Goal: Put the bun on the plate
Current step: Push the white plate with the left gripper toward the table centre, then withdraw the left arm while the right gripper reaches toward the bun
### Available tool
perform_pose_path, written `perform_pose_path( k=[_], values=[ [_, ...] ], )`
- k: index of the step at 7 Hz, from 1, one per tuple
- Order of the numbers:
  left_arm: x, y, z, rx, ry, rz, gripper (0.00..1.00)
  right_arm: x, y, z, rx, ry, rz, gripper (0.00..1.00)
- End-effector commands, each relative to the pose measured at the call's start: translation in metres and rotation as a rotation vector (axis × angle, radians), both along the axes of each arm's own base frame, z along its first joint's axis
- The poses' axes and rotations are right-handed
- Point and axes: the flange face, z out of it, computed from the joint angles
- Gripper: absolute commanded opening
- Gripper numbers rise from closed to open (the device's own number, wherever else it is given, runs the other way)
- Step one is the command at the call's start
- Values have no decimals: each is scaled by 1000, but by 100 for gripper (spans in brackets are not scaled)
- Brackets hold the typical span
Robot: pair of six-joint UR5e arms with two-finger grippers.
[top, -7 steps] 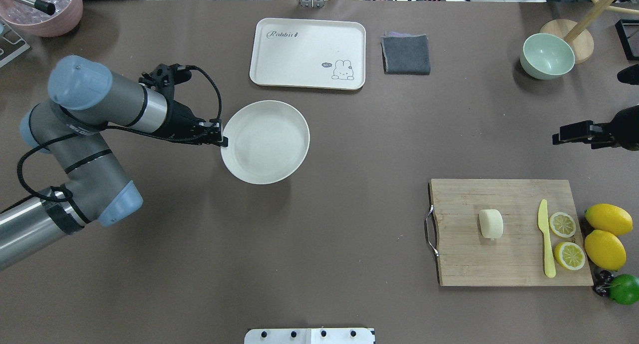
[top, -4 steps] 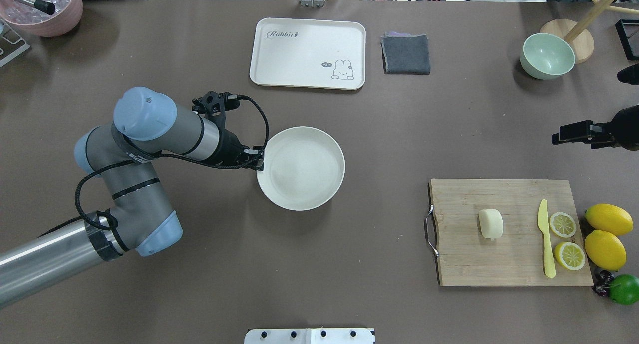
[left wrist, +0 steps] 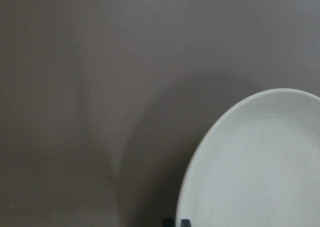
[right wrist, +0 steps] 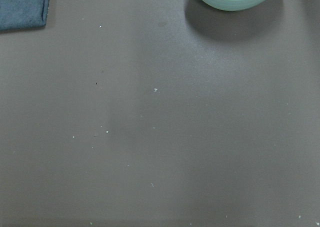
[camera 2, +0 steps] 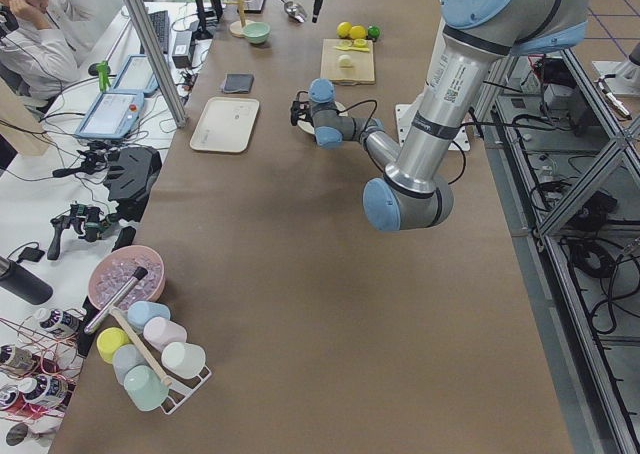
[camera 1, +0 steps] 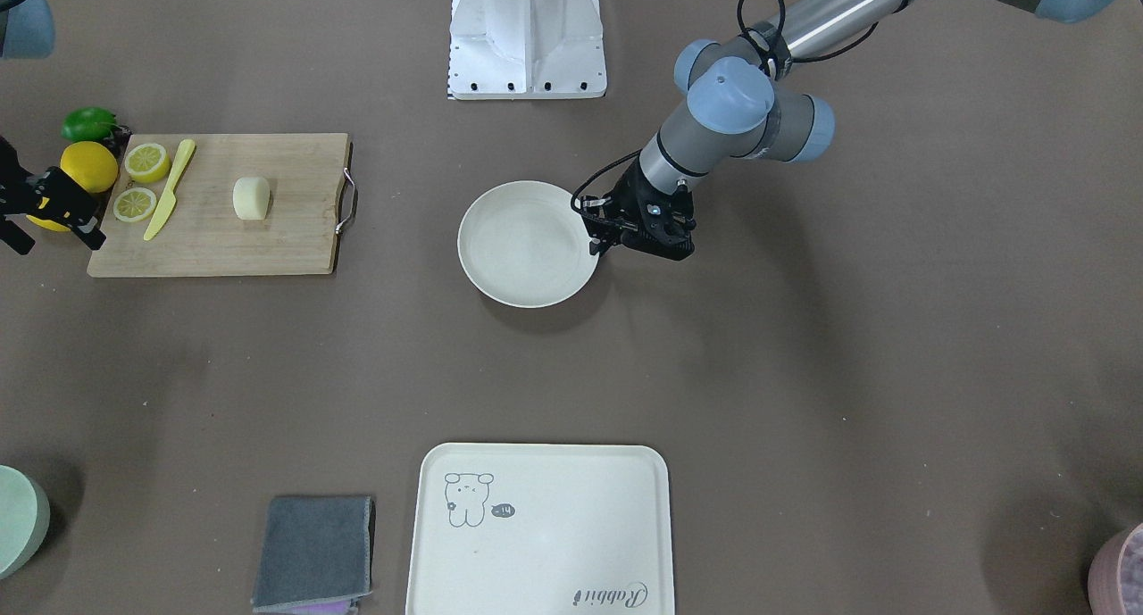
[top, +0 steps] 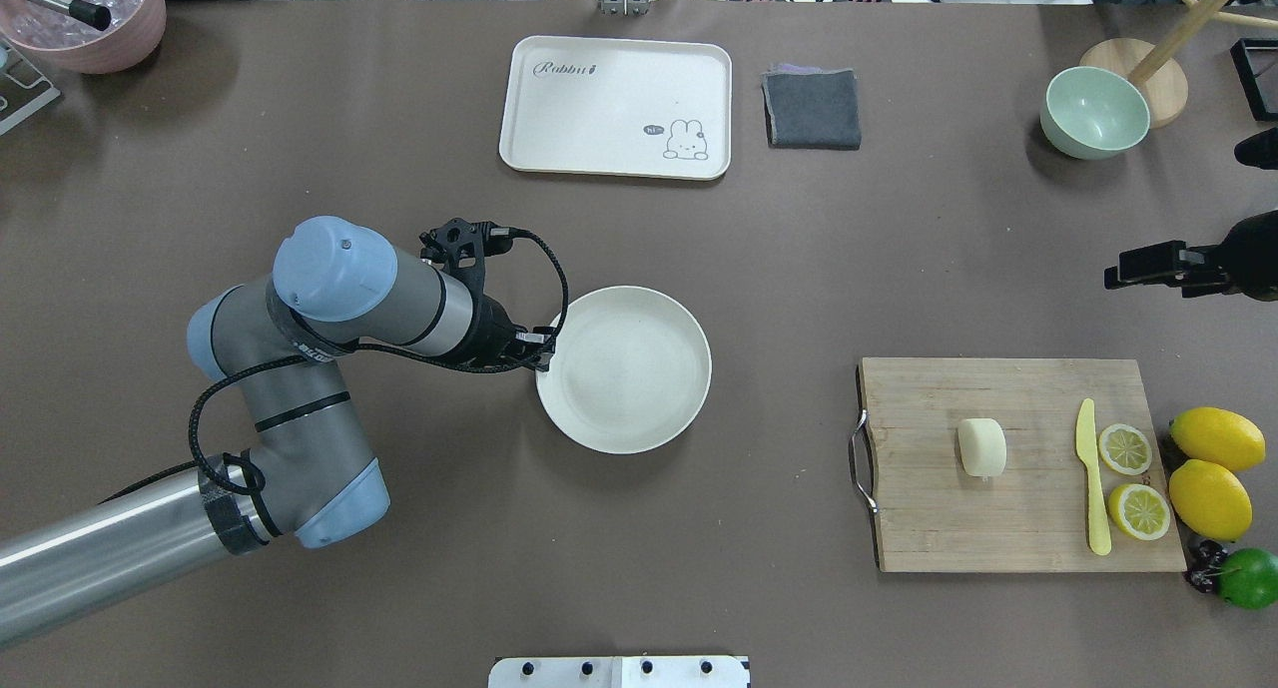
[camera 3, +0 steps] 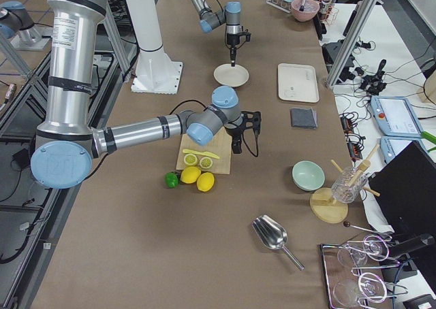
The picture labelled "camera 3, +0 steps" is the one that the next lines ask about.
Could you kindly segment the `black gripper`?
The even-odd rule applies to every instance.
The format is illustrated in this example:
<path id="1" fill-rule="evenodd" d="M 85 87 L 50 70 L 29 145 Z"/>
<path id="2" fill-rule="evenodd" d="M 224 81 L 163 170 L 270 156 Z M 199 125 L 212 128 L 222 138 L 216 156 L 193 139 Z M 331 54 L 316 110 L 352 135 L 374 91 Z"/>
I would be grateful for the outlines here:
<path id="1" fill-rule="evenodd" d="M 240 39 L 244 37 L 245 40 L 243 43 L 240 42 Z M 251 33 L 250 32 L 239 32 L 236 34 L 227 33 L 225 35 L 225 44 L 230 50 L 230 64 L 232 67 L 236 66 L 236 52 L 242 47 L 246 42 L 250 42 Z"/>
<path id="2" fill-rule="evenodd" d="M 239 119 L 232 122 L 228 122 L 225 125 L 225 131 L 232 138 L 232 152 L 234 154 L 242 153 L 241 142 L 245 130 L 252 129 L 255 138 L 258 137 L 261 130 L 261 121 L 262 121 L 261 112 L 242 111 Z"/>

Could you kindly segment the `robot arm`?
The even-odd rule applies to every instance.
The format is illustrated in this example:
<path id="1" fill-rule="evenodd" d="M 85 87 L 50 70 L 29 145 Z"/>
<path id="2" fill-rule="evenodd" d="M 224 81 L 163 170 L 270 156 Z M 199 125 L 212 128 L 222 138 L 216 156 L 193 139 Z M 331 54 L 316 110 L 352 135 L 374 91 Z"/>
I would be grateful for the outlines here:
<path id="1" fill-rule="evenodd" d="M 204 33 L 225 25 L 225 45 L 230 51 L 230 65 L 236 66 L 237 50 L 242 46 L 240 40 L 250 42 L 251 33 L 241 24 L 242 6 L 239 1 L 230 1 L 217 11 L 208 5 L 206 0 L 191 0 L 198 16 L 200 28 Z"/>
<path id="2" fill-rule="evenodd" d="M 48 101 L 31 156 L 31 171 L 40 184 L 52 189 L 71 188 L 92 176 L 92 160 L 102 154 L 184 133 L 205 146 L 224 127 L 232 137 L 232 151 L 237 154 L 242 151 L 245 130 L 253 129 L 257 145 L 260 112 L 242 111 L 236 91 L 223 82 L 224 86 L 212 92 L 212 103 L 202 112 L 186 110 L 130 125 L 91 128 L 87 117 L 95 38 L 97 25 L 109 17 L 107 0 L 47 1 L 54 12 Z M 206 0 L 191 1 L 203 32 L 225 23 L 231 65 L 235 67 L 240 37 L 246 36 L 247 41 L 251 37 L 240 24 L 240 3 L 229 2 L 214 12 Z M 175 94 L 183 64 L 171 61 L 164 51 L 155 0 L 126 3 L 139 51 L 132 91 Z"/>

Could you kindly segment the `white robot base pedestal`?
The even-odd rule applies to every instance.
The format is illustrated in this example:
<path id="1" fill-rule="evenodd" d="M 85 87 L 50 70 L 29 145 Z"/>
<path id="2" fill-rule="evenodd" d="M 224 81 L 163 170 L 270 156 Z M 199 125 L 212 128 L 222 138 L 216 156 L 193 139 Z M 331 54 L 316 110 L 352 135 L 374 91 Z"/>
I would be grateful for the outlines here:
<path id="1" fill-rule="evenodd" d="M 172 61 L 164 50 L 155 0 L 126 0 L 139 47 L 135 93 L 174 95 L 183 70 L 181 62 Z"/>

